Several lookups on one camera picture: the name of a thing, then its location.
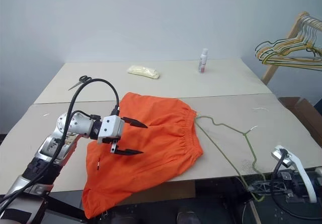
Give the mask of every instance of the clothes hanger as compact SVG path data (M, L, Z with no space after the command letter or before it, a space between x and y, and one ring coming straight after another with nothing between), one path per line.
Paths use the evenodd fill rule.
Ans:
M312 45L308 44L308 41L311 39L311 34L310 34L310 31L307 30L307 24L305 24L305 21L307 21L307 20L311 20L311 18L301 19L301 30L296 37L290 39L289 41L284 41L284 42L278 43L273 48L263 51L261 53L261 55L259 55L258 59L264 60L266 57L271 57L272 52L277 52L277 53L281 54L281 52L283 52L287 49L290 49L290 48L298 47L298 48L296 48L296 50L301 50L301 49L306 49L307 47L309 47L309 48L312 47Z
M277 62L276 60L270 61L270 58L274 55L277 55L277 52L272 52L269 54L265 59L262 61L262 64L272 64L272 65L278 65L278 66L289 66L289 67L296 67L296 68L319 68L322 67L322 57L315 57L313 60L307 59L306 62L299 61L299 63L295 63L294 60L287 62L287 61L280 61Z
M271 56L269 60L272 61L280 61L280 62L316 62L319 63L322 57L310 57L310 56L302 56L302 57L284 57L284 56Z
M276 50L278 50L278 45L280 45L281 44L281 46L283 46L284 44L290 44L290 43L296 43L296 42L301 42L302 40L303 40L303 36L305 36L305 28L304 28L304 24L303 24L303 18L301 18L300 19L300 24L299 24L299 26L298 27L300 27L300 31L299 31L299 33L296 35L296 37L294 37L294 38L291 38L291 39L287 39L287 40L281 40L280 42L278 42L278 41L276 41L276 42L278 42L277 44L275 44L273 47L268 47L268 46L266 46L266 47L264 47L264 48L262 48L262 49L260 49L258 52L257 52L257 54L256 54L256 57L258 58L258 59L263 59L263 58L265 58L265 54L266 53L270 53L271 51L276 51Z
M258 46L256 46L255 48L255 51L256 51L256 54L258 53L259 50L263 49L264 47L274 47L274 45L276 45L277 43L279 42L284 42L284 41L289 41L289 40L292 40L292 38L286 38L286 39L278 39L276 40L275 42L270 42L270 41L264 41L262 43L260 43Z
M284 67L291 67L291 68L299 68L299 69L310 69L315 71L322 71L320 68L311 68L311 67L298 67L298 66L290 66L290 65L279 65L279 64L273 64L275 66L284 66Z
M302 46L298 46L298 44L292 44L291 45L291 47L289 47L289 50L288 51L284 51L283 52L283 56L286 56L286 55L288 55L290 52L293 52L293 51L298 51L298 50L302 50L302 49L307 49L308 47L311 47L312 48L312 46L313 45L311 45L311 44L303 44ZM263 61L262 61L262 64L274 64L274 65L284 65L283 63L276 63L276 61L274 60L274 59L271 59L271 57L272 56L274 56L274 55L279 55L279 54L281 54L280 52L277 52L277 51L272 51L272 52L270 52L269 54L267 54L266 56L265 56L265 58L263 59ZM316 63L316 59L313 59L313 60L306 60L306 62L314 62L314 63ZM293 64L288 64L289 66L299 66L299 65L304 65L303 64L303 62L301 63L301 64L296 64L296 63L293 63Z
M309 19L309 22L316 22L315 19ZM317 32L317 28L314 27L309 27L309 31L308 31L308 37L306 38L306 40L298 43L298 44L294 44L291 46L283 46L280 48L279 50L279 55L288 55L293 51L298 51L298 50L302 50L302 49L314 49L314 44L316 42L317 36L316 36L316 32Z

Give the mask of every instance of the white bottle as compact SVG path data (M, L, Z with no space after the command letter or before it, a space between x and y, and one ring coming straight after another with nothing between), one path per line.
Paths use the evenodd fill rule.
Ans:
M202 50L202 54L200 56L199 68L198 68L199 73L204 73L205 72L207 58L208 58L208 49L204 48Z

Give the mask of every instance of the orange shorts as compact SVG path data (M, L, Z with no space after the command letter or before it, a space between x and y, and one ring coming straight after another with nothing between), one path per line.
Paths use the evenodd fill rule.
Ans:
M87 218L182 174L203 153L194 127L196 112L178 99L127 93L120 102L120 116L137 119L148 128L125 124L119 148L144 153L121 156L110 153L110 144L88 145L82 197Z

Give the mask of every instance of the elastic waistband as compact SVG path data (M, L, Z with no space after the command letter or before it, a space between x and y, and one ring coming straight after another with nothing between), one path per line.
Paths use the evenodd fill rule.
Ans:
M195 157L199 157L203 154L203 150L200 146L199 139L197 138L197 133L194 125L196 116L197 116L196 111L192 109L187 109L185 141L186 141L187 151L193 153Z

